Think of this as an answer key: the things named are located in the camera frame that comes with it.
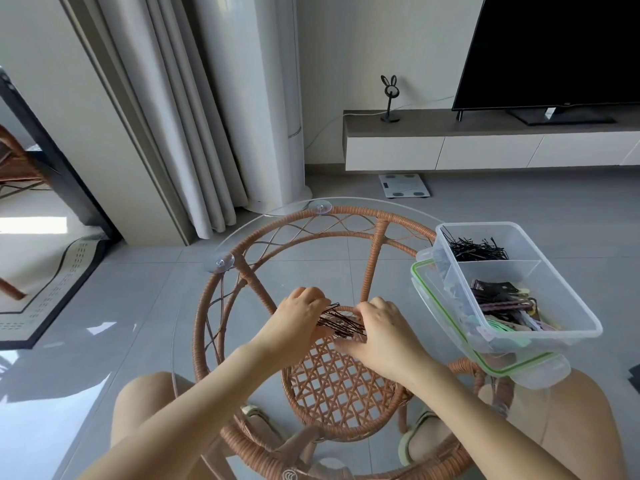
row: rattan table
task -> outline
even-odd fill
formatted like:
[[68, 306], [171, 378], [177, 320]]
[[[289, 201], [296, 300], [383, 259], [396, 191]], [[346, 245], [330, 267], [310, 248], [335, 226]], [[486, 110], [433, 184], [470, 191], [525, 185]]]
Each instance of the rattan table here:
[[[369, 293], [381, 253], [414, 257], [431, 246], [433, 228], [438, 223], [436, 218], [398, 203], [327, 198], [288, 205], [236, 230], [207, 256], [205, 263], [211, 276], [201, 295], [193, 329], [195, 379], [202, 380], [224, 361], [229, 352], [225, 338], [232, 328], [251, 326], [246, 316], [232, 316], [234, 307], [243, 306], [245, 301], [255, 302], [257, 297], [268, 311], [266, 317], [275, 311], [276, 301], [268, 289], [277, 289], [278, 284], [260, 279], [260, 269], [269, 260], [281, 258], [281, 253], [291, 254], [293, 247], [302, 252], [297, 259], [337, 252], [330, 240], [342, 239], [343, 245], [348, 239], [348, 259], [366, 260], [366, 268], [359, 295], [352, 293], [350, 303], [341, 301], [340, 310], [358, 320], [353, 306], [372, 298]], [[410, 263], [407, 260], [407, 274]], [[255, 331], [259, 325], [252, 325]], [[358, 335], [354, 339], [365, 340]], [[484, 385], [484, 373], [468, 359], [461, 358], [449, 367], [456, 374], [471, 375], [476, 393]], [[308, 474], [310, 464], [316, 460], [317, 443], [365, 440], [379, 432], [396, 413], [398, 428], [401, 432], [407, 428], [406, 404], [411, 392], [338, 353], [332, 338], [320, 339], [298, 366], [281, 371], [281, 380], [284, 397], [300, 421], [299, 431], [282, 448], [269, 448], [241, 411], [221, 431], [238, 457], [267, 479], [317, 477]], [[356, 478], [449, 479], [459, 476], [471, 464], [466, 450], [450, 436], [420, 463]]]

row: rattan frame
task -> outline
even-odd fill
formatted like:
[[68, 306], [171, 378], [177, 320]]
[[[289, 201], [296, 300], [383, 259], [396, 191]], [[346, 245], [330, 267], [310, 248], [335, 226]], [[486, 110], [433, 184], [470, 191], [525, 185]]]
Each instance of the rattan frame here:
[[[346, 217], [340, 218], [336, 214], [346, 214]], [[221, 286], [220, 298], [212, 301], [214, 292], [218, 285], [221, 285], [224, 275], [224, 273], [214, 273], [207, 282], [198, 304], [192, 341], [193, 364], [196, 381], [203, 380], [209, 373], [205, 352], [210, 345], [213, 345], [215, 348], [218, 363], [224, 361], [224, 339], [228, 318], [237, 295], [244, 286], [249, 285], [256, 295], [258, 295], [269, 313], [274, 313], [276, 310], [276, 304], [256, 277], [255, 271], [258, 270], [258, 268], [260, 268], [260, 266], [268, 259], [277, 255], [284, 249], [290, 248], [301, 242], [324, 237], [360, 237], [363, 239], [370, 239], [371, 251], [369, 253], [364, 282], [360, 293], [360, 300], [366, 301], [369, 298], [373, 274], [375, 272], [380, 249], [383, 244], [388, 244], [400, 249], [412, 257], [416, 256], [417, 251], [404, 243], [399, 242], [400, 239], [391, 239], [385, 235], [389, 224], [396, 223], [404, 226], [410, 231], [411, 235], [409, 237], [423, 237], [430, 242], [435, 239], [434, 231], [428, 227], [408, 219], [407, 217], [382, 210], [368, 209], [365, 207], [337, 206], [332, 209], [330, 216], [335, 218], [335, 224], [327, 227], [321, 232], [313, 233], [309, 232], [306, 227], [311, 220], [317, 217], [315, 211], [306, 209], [294, 212], [260, 227], [230, 250], [230, 254], [234, 256], [234, 267], [239, 273], [235, 287], [231, 292], [225, 294]], [[359, 232], [348, 230], [344, 222], [351, 216], [362, 216], [366, 218], [372, 224], [372, 227]], [[308, 221], [302, 226], [292, 224], [302, 219], [308, 219]], [[265, 236], [267, 233], [283, 228], [287, 225], [296, 227], [299, 229], [299, 232], [293, 239], [285, 244], [273, 243], [278, 231], [276, 231], [276, 234], [271, 236], [270, 241], [260, 241], [260, 238]], [[341, 225], [344, 230], [334, 229], [338, 228], [339, 225]], [[251, 245], [258, 242], [267, 243], [267, 248], [264, 250], [258, 261], [249, 265], [244, 256]], [[277, 246], [276, 249], [270, 251], [270, 244]], [[216, 302], [220, 302], [221, 322], [218, 331], [213, 333], [213, 327], [209, 323], [209, 309]], [[346, 306], [342, 307], [342, 309], [346, 311], [351, 310], [350, 307]], [[205, 336], [207, 333], [211, 341], [206, 344]], [[476, 364], [466, 358], [461, 358], [456, 362], [450, 363], [449, 368], [455, 374], [472, 375], [474, 377], [475, 394], [477, 394], [480, 387], [484, 385], [486, 377], [484, 372], [480, 370]], [[229, 447], [238, 454], [247, 466], [254, 469], [254, 471], [263, 477], [269, 480], [281, 480], [281, 478], [283, 478], [283, 474], [287, 470], [292, 469], [296, 472], [297, 478], [306, 477], [304, 472], [308, 470], [308, 462], [313, 453], [316, 441], [325, 438], [330, 438], [336, 441], [356, 441], [366, 438], [379, 431], [398, 409], [400, 412], [400, 430], [402, 432], [406, 430], [406, 403], [411, 398], [411, 393], [405, 390], [401, 385], [395, 384], [391, 381], [387, 381], [385, 383], [385, 387], [392, 388], [393, 394], [388, 404], [383, 404], [384, 409], [381, 411], [379, 417], [367, 421], [364, 424], [359, 424], [355, 428], [338, 428], [329, 424], [319, 424], [318, 421], [316, 421], [315, 416], [309, 414], [304, 407], [298, 404], [296, 396], [293, 393], [293, 387], [291, 386], [292, 375], [294, 373], [294, 368], [285, 369], [282, 371], [281, 377], [285, 395], [292, 405], [294, 412], [296, 412], [297, 416], [304, 423], [305, 428], [290, 438], [281, 448], [276, 451], [270, 450], [265, 441], [263, 441], [253, 430], [241, 411], [236, 413], [234, 421], [221, 430], [221, 436], [226, 443], [228, 443]], [[463, 473], [471, 464], [472, 460], [467, 451], [462, 447], [459, 441], [451, 435], [432, 455], [428, 458], [422, 459], [420, 462], [411, 465], [410, 467], [400, 468], [384, 474], [356, 476], [356, 478], [452, 479]]]

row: tv cabinet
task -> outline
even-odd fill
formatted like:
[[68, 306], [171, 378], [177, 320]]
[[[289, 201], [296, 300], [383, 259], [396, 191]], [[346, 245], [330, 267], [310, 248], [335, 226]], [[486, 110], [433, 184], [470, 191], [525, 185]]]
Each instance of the tv cabinet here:
[[599, 107], [617, 123], [526, 126], [504, 111], [469, 111], [461, 121], [448, 109], [345, 116], [347, 170], [424, 171], [640, 164], [640, 107]]

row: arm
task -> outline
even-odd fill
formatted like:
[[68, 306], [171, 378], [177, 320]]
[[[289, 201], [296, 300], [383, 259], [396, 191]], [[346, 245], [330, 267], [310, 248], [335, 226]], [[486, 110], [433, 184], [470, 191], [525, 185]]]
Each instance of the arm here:
[[340, 340], [340, 351], [423, 400], [452, 430], [488, 479], [576, 478], [427, 354], [393, 303], [376, 297], [359, 304], [358, 309], [367, 329], [367, 343]]
[[297, 288], [251, 342], [94, 462], [82, 480], [185, 478], [220, 429], [268, 377], [298, 363], [331, 330], [316, 327], [330, 304]]

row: wall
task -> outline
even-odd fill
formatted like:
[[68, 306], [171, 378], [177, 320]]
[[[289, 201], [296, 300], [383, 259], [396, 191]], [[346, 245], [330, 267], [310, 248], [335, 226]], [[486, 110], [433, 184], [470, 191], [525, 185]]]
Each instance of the wall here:
[[2, 0], [0, 64], [130, 244], [184, 244], [60, 0]]
[[[297, 0], [305, 147], [346, 109], [384, 110], [380, 74], [398, 76], [393, 107], [448, 108], [483, 0]], [[305, 151], [340, 163], [338, 117]]]
[[20, 144], [28, 148], [34, 144], [33, 138], [15, 117], [9, 106], [0, 98], [0, 125], [4, 126], [16, 137]]

